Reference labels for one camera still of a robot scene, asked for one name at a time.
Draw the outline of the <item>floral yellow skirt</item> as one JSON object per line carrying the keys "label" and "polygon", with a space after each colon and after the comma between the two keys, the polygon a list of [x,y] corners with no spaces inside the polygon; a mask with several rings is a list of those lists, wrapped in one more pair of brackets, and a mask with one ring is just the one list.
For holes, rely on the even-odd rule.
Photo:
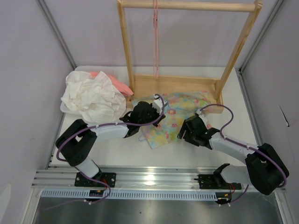
{"label": "floral yellow skirt", "polygon": [[193,116],[199,108],[211,104],[207,91],[164,93],[162,97],[168,103],[164,109],[165,118],[157,127],[142,127],[152,149],[177,141],[183,121]]}

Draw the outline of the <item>blue wire hanger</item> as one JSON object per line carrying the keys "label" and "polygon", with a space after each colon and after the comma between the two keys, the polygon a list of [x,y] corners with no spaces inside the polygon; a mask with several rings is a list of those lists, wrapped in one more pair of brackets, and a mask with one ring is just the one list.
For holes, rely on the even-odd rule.
{"label": "blue wire hanger", "polygon": [[171,105],[171,101],[168,101],[168,105],[164,107],[166,117],[158,126],[142,127],[142,135],[138,140],[147,141],[152,149],[176,141],[183,121],[190,115],[190,112],[186,108]]}

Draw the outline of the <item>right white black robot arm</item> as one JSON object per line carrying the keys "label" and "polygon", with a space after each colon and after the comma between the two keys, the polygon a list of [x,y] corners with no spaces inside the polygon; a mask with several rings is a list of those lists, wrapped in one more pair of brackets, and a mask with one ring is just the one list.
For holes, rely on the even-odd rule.
{"label": "right white black robot arm", "polygon": [[218,188],[239,183],[252,185],[260,193],[269,195],[286,184],[289,171],[270,144],[255,146],[224,137],[218,129],[208,129],[198,115],[184,120],[177,138],[225,153],[243,163],[243,166],[225,163],[217,168],[213,182]]}

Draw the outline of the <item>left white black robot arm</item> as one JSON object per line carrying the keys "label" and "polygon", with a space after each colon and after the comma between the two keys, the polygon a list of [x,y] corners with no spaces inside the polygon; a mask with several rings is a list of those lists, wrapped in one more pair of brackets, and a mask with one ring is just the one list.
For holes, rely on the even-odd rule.
{"label": "left white black robot arm", "polygon": [[77,119],[56,140],[57,159],[75,167],[90,186],[98,186],[101,182],[101,170],[89,157],[94,143],[131,137],[137,134],[142,126],[158,126],[165,118],[164,110],[167,104],[168,102],[161,98],[152,103],[140,101],[119,120],[100,125],[92,126]]}

